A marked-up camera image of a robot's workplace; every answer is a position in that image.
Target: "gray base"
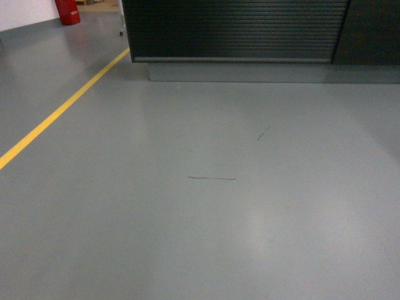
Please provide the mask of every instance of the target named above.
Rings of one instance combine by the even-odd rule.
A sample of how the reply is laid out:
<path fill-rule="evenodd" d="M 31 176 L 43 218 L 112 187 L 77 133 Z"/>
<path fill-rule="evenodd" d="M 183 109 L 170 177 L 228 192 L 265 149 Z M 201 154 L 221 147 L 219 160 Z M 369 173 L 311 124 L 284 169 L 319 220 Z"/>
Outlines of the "gray base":
<path fill-rule="evenodd" d="M 400 66 L 152 62 L 149 74 L 151 81 L 400 83 Z"/>

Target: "black panel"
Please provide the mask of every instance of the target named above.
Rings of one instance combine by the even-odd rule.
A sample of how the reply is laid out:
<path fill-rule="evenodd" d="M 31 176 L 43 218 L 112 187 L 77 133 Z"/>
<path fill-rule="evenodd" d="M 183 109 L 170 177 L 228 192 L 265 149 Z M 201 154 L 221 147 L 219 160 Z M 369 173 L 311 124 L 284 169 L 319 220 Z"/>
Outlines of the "black panel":
<path fill-rule="evenodd" d="M 400 1 L 351 0 L 335 64 L 400 64 Z"/>
<path fill-rule="evenodd" d="M 348 0 L 124 0 L 134 58 L 330 62 Z"/>

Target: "epoxy floor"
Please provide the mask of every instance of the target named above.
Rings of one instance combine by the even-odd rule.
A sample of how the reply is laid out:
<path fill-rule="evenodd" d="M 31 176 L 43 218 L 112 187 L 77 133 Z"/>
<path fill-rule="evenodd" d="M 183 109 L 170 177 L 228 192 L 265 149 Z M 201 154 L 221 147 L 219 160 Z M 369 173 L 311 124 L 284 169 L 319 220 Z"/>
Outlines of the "epoxy floor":
<path fill-rule="evenodd" d="M 127 48 L 81 17 L 2 41 L 1 155 Z M 0 299 L 400 299 L 400 86 L 126 56 L 0 171 Z"/>

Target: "black mark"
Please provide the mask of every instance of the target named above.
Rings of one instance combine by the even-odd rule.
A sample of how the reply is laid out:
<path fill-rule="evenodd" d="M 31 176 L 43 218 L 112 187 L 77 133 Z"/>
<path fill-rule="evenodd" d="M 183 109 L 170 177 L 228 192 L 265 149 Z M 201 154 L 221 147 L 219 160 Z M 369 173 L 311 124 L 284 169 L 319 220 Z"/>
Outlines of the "black mark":
<path fill-rule="evenodd" d="M 258 138 L 258 140 L 257 141 L 259 141 L 262 137 L 263 137 L 263 135 L 268 131 L 268 129 L 271 127 L 271 125 L 269 125 L 268 127 L 267 127 L 267 129 L 265 129 L 265 131 L 262 133 L 262 135 L 260 135 L 260 137 Z"/>
<path fill-rule="evenodd" d="M 236 178 L 211 178 L 211 177 L 192 177 L 189 176 L 190 179 L 211 179 L 211 180 L 236 180 Z"/>

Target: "black roller shutter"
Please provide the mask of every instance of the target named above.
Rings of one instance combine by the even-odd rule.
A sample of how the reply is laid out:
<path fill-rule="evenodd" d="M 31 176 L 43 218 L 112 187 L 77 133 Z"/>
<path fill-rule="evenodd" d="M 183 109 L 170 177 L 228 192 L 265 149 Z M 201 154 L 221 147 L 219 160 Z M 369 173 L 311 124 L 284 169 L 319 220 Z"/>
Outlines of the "black roller shutter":
<path fill-rule="evenodd" d="M 348 0 L 124 0 L 137 61 L 330 62 Z"/>

